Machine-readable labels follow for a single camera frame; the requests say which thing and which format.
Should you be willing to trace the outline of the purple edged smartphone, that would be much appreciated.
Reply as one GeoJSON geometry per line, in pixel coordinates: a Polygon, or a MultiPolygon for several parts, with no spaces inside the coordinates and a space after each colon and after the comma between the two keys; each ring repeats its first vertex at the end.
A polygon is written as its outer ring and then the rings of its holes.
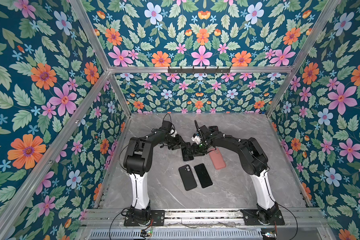
{"type": "Polygon", "coordinates": [[[193,161],[194,154],[191,147],[182,148],[182,158],[184,162],[193,161]]]}

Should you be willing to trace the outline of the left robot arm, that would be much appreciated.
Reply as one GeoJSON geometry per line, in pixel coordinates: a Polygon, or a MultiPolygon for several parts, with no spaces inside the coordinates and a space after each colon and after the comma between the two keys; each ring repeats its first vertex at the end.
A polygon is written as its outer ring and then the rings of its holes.
{"type": "Polygon", "coordinates": [[[170,121],[164,120],[158,129],[139,138],[131,138],[127,146],[123,168],[129,174],[132,182],[133,201],[131,207],[146,211],[150,207],[147,175],[153,163],[154,148],[163,145],[169,150],[180,149],[184,161],[194,159],[192,146],[177,133],[170,121]]]}

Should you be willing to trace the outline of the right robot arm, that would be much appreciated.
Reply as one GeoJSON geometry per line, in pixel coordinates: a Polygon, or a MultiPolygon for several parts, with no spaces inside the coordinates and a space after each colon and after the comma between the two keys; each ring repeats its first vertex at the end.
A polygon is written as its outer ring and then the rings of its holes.
{"type": "Polygon", "coordinates": [[[251,176],[257,195],[259,211],[270,211],[276,206],[275,198],[269,183],[268,157],[258,141],[236,138],[222,133],[217,126],[199,126],[195,121],[197,133],[193,135],[191,145],[192,156],[204,156],[217,151],[218,148],[227,149],[239,156],[242,169],[251,176]]]}

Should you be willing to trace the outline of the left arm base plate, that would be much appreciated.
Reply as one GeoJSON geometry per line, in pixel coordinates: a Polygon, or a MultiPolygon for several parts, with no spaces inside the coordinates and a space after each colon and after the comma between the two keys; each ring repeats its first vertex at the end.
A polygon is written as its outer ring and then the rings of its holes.
{"type": "Polygon", "coordinates": [[[166,212],[164,210],[128,210],[125,217],[125,227],[163,226],[166,212]]]}

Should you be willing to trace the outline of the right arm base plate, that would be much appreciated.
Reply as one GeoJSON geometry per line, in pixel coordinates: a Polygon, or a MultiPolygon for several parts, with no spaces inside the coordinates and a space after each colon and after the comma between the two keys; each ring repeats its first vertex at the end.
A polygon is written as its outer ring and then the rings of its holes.
{"type": "Polygon", "coordinates": [[[282,212],[278,209],[269,211],[240,210],[240,212],[243,214],[246,226],[284,226],[286,224],[282,212]]]}

